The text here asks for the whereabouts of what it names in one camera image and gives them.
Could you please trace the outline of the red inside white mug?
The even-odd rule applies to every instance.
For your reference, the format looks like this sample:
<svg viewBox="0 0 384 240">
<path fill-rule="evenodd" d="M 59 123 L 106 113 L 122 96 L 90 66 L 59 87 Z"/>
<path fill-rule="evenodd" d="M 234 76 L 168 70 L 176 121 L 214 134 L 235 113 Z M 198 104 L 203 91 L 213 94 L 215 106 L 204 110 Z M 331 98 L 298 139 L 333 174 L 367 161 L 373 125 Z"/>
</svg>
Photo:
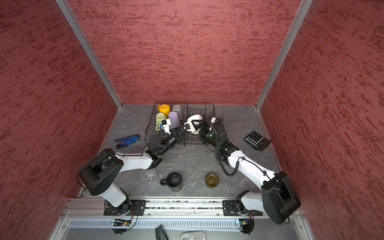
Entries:
<svg viewBox="0 0 384 240">
<path fill-rule="evenodd" d="M 192 130 L 192 127 L 195 125 L 195 120 L 203 120 L 203 117 L 201 115 L 193 115 L 187 119 L 184 125 L 188 125 L 189 129 Z"/>
</svg>

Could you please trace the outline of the lilac plastic cup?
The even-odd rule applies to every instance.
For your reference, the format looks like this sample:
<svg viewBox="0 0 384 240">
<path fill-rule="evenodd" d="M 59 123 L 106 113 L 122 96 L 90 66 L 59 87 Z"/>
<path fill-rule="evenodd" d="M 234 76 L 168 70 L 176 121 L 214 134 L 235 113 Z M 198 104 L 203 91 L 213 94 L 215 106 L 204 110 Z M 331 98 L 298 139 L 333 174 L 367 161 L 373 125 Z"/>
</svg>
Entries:
<svg viewBox="0 0 384 240">
<path fill-rule="evenodd" d="M 169 120 L 170 120 L 170 129 L 178 128 L 181 126 L 181 121 L 179 119 L 179 115 L 177 112 L 170 112 L 169 113 Z"/>
</svg>

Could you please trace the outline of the grey white mug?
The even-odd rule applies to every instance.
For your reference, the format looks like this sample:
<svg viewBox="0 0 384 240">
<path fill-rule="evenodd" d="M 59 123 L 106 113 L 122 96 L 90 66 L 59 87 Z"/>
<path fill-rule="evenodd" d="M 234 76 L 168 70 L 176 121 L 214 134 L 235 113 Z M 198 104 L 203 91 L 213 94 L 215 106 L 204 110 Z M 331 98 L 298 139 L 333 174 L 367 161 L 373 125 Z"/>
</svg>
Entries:
<svg viewBox="0 0 384 240">
<path fill-rule="evenodd" d="M 180 105 L 174 105 L 172 108 L 173 112 L 176 112 L 178 114 L 178 117 L 180 120 L 184 118 L 184 115 L 187 113 L 187 110 Z"/>
</svg>

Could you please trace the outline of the pale green mug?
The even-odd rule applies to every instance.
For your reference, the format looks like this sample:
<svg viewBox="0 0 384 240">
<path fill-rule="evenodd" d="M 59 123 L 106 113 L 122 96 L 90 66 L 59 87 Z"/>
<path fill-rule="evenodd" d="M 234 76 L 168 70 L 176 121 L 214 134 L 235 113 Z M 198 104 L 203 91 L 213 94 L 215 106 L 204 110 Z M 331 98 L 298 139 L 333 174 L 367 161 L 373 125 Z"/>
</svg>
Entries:
<svg viewBox="0 0 384 240">
<path fill-rule="evenodd" d="M 167 120 L 167 117 L 164 113 L 158 113 L 156 115 L 156 131 L 159 132 L 162 125 L 163 125 L 163 121 L 166 121 Z"/>
</svg>

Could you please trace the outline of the yellow mug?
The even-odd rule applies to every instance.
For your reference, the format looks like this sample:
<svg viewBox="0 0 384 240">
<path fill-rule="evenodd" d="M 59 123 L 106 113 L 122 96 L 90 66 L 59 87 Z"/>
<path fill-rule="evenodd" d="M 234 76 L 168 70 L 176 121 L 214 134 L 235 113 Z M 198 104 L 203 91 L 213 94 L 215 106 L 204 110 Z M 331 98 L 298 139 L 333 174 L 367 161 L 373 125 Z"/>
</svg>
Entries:
<svg viewBox="0 0 384 240">
<path fill-rule="evenodd" d="M 158 105 L 158 111 L 159 113 L 163 113 L 166 118 L 169 117 L 169 113 L 172 111 L 171 107 L 169 105 L 163 104 L 163 105 Z"/>
</svg>

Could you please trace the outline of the black mug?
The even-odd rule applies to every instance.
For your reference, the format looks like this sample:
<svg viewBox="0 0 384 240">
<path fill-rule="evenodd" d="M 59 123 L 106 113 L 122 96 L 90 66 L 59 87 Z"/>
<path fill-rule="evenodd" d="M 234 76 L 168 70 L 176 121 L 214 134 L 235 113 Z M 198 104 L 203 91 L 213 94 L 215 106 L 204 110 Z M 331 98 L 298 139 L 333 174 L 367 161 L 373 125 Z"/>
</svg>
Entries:
<svg viewBox="0 0 384 240">
<path fill-rule="evenodd" d="M 168 186 L 169 189 L 176 193 L 183 188 L 183 178 L 179 173 L 171 173 L 165 179 L 160 180 L 162 186 Z"/>
</svg>

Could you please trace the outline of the olive green glass cup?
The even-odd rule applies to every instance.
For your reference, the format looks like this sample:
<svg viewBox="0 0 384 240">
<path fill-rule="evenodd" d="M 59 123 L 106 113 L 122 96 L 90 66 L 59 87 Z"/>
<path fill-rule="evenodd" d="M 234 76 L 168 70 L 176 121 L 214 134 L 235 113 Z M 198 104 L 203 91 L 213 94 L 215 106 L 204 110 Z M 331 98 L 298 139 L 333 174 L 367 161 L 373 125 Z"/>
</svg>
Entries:
<svg viewBox="0 0 384 240">
<path fill-rule="evenodd" d="M 208 188 L 215 188 L 219 184 L 219 177 L 214 173 L 208 173 L 205 177 L 205 183 Z"/>
</svg>

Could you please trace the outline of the clear glass cup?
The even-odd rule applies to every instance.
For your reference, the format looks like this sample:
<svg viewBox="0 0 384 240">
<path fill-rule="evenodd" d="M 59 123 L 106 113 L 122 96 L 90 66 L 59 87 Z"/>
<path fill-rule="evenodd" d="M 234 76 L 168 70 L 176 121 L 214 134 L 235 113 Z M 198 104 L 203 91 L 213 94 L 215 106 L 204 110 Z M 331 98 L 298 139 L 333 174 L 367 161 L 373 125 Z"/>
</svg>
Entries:
<svg viewBox="0 0 384 240">
<path fill-rule="evenodd" d="M 141 179 L 147 183 L 155 182 L 158 179 L 155 169 L 147 169 L 141 171 Z"/>
</svg>

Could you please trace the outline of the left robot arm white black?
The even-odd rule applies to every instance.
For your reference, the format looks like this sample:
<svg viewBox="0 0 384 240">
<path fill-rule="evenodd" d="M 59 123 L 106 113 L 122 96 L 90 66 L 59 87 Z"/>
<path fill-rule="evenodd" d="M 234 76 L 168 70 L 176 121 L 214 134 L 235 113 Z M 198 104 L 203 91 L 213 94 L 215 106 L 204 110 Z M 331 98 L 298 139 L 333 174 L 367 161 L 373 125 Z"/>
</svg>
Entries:
<svg viewBox="0 0 384 240">
<path fill-rule="evenodd" d="M 84 183 L 92 196 L 100 196 L 120 216 L 133 213 L 129 196 L 115 183 L 115 178 L 121 172 L 130 170 L 151 170 L 156 168 L 168 150 L 180 143 L 190 127 L 170 130 L 170 135 L 165 139 L 153 136 L 147 143 L 142 154 L 128 155 L 115 153 L 112 149 L 105 149 L 101 154 L 88 160 L 79 170 L 78 177 Z"/>
</svg>

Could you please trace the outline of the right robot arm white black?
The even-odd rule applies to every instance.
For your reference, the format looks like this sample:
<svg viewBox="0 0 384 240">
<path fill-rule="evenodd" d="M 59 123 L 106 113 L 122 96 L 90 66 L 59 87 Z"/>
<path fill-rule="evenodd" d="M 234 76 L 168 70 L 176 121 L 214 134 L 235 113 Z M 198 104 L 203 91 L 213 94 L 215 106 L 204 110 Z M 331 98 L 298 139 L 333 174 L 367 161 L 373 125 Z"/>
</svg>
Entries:
<svg viewBox="0 0 384 240">
<path fill-rule="evenodd" d="M 224 173 L 232 177 L 241 172 L 260 190 L 262 196 L 254 193 L 240 195 L 241 205 L 248 211 L 264 211 L 278 225 L 290 219 L 301 207 L 301 200 L 289 176 L 284 172 L 275 173 L 246 156 L 228 140 L 227 132 L 219 120 L 208 124 L 204 120 L 192 120 L 191 132 L 197 131 L 204 144 L 214 147 L 215 158 Z"/>
</svg>

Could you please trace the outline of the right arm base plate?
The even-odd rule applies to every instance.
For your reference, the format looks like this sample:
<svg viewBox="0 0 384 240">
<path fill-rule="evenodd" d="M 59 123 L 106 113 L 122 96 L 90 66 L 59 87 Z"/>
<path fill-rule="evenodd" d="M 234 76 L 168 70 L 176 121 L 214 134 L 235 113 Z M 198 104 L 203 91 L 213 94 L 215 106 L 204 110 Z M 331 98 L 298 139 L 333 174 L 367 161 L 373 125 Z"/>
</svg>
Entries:
<svg viewBox="0 0 384 240">
<path fill-rule="evenodd" d="M 241 201 L 224 200 L 222 201 L 222 203 L 223 203 L 224 216 L 243 216 L 243 217 L 263 216 L 263 212 L 256 211 L 256 210 L 251 211 L 246 209 Z"/>
</svg>

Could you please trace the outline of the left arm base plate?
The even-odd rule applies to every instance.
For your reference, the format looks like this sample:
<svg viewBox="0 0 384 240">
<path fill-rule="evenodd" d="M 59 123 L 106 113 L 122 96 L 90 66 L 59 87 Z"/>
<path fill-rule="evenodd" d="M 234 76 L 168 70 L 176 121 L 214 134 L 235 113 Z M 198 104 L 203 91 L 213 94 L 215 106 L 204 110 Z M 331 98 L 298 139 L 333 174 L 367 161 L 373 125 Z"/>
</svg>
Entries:
<svg viewBox="0 0 384 240">
<path fill-rule="evenodd" d="M 145 200 L 125 200 L 119 207 L 114 207 L 111 203 L 105 200 L 104 216 L 132 216 L 136 214 L 142 216 L 146 207 Z"/>
</svg>

